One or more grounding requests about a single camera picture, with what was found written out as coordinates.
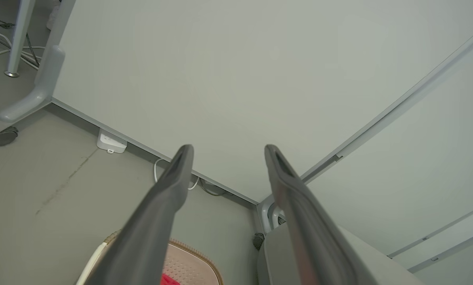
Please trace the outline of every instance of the red object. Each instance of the red object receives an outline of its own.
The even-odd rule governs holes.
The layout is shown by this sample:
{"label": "red object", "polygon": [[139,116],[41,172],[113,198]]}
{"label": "red object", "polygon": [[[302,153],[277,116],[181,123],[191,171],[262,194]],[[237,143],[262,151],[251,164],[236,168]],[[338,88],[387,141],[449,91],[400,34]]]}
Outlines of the red object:
{"label": "red object", "polygon": [[173,278],[169,277],[168,275],[163,274],[161,277],[161,285],[180,285],[180,283],[173,280]]}

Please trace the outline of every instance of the floor scuff mark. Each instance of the floor scuff mark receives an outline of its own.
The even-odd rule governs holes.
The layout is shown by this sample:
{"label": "floor scuff mark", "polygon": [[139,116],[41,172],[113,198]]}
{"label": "floor scuff mark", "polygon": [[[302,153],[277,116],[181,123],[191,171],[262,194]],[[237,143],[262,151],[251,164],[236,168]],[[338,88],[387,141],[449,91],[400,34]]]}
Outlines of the floor scuff mark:
{"label": "floor scuff mark", "polygon": [[38,215],[50,202],[52,202],[59,194],[64,190],[64,188],[69,184],[70,180],[73,178],[73,176],[88,162],[88,160],[94,155],[94,153],[98,150],[99,148],[96,148],[95,151],[93,151],[86,159],[78,166],[78,168],[69,175],[69,177],[66,179],[64,183],[62,183],[56,190],[55,192],[48,197],[48,199],[44,200],[41,207],[39,210],[36,212],[36,215]]}

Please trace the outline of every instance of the caster wheel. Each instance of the caster wheel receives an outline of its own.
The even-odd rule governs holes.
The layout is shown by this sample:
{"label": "caster wheel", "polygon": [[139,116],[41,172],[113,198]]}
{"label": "caster wheel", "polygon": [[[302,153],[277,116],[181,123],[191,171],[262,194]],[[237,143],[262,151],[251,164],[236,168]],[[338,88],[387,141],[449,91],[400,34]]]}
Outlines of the caster wheel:
{"label": "caster wheel", "polygon": [[18,136],[18,130],[15,127],[9,127],[0,132],[0,146],[10,144]]}
{"label": "caster wheel", "polygon": [[254,238],[252,239],[252,244],[256,247],[257,250],[261,248],[263,242],[265,241],[265,236],[262,233],[255,233]]}

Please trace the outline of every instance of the gray floor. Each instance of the gray floor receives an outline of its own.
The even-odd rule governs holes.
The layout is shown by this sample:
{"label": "gray floor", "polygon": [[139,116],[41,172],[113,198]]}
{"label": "gray floor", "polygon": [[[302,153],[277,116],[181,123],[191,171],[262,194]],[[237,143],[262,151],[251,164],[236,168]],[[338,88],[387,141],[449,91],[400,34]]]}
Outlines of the gray floor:
{"label": "gray floor", "polygon": [[[6,77],[6,62],[1,55],[0,108],[28,94],[36,74],[21,65],[19,78]],[[157,158],[132,145],[123,154],[99,150],[98,128],[55,105],[16,127],[16,141],[0,147],[0,284],[72,285],[153,185]],[[257,284],[254,221],[255,206],[197,186],[175,217],[172,238],[213,260],[225,284]]]}

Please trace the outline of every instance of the whiteboard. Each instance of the whiteboard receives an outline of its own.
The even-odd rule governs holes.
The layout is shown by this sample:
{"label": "whiteboard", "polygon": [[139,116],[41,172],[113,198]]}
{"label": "whiteboard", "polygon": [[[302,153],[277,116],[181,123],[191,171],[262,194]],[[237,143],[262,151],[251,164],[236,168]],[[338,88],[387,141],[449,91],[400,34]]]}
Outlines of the whiteboard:
{"label": "whiteboard", "polygon": [[473,0],[77,0],[54,100],[241,197],[299,175],[473,34]]}
{"label": "whiteboard", "polygon": [[418,96],[309,184],[336,223],[387,255],[473,211],[473,50]]}

